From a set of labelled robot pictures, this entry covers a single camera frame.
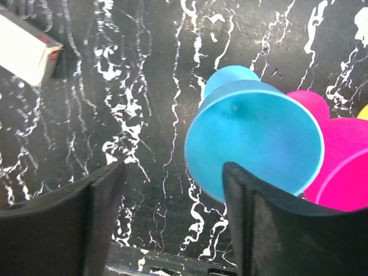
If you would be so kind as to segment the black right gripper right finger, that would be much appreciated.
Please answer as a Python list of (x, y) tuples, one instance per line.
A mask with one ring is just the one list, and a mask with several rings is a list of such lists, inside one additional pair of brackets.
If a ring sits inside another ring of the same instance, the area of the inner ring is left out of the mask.
[(238, 275), (367, 274), (367, 209), (313, 204), (234, 162), (223, 186)]

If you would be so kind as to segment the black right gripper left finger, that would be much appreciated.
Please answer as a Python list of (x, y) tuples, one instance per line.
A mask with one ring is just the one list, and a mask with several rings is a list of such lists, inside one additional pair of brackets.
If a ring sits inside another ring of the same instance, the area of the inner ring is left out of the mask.
[(2, 275), (102, 275), (126, 167), (114, 162), (1, 209)]

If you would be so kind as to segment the pink wine glass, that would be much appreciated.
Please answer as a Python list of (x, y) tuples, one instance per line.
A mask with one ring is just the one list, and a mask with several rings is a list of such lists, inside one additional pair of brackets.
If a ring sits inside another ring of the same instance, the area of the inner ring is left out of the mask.
[(287, 93), (287, 96), (307, 108), (318, 122), (329, 119), (330, 113), (327, 102), (314, 91), (297, 90)]
[(367, 121), (333, 118), (322, 121), (325, 143), (321, 170), (304, 191), (312, 203), (342, 211), (367, 207)]

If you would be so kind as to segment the blue wine glass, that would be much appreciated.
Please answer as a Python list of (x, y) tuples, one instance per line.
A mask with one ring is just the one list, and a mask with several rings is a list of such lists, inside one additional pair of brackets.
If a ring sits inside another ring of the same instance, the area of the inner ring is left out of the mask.
[(223, 165), (235, 162), (292, 195), (323, 165), (325, 145), (311, 112), (244, 66), (226, 66), (205, 85), (185, 138), (189, 174), (204, 193), (225, 201)]

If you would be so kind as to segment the yellow wine glass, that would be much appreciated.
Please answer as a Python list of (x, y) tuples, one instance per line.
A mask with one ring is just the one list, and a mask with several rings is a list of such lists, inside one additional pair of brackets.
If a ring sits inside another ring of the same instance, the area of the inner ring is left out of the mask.
[(368, 105), (364, 106), (357, 115), (358, 119), (368, 120)]

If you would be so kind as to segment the white red small box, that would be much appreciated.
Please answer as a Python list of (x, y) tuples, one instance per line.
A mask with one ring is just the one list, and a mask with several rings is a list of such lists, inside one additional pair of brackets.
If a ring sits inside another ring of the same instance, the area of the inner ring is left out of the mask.
[(52, 75), (63, 44), (1, 6), (1, 67), (31, 86)]

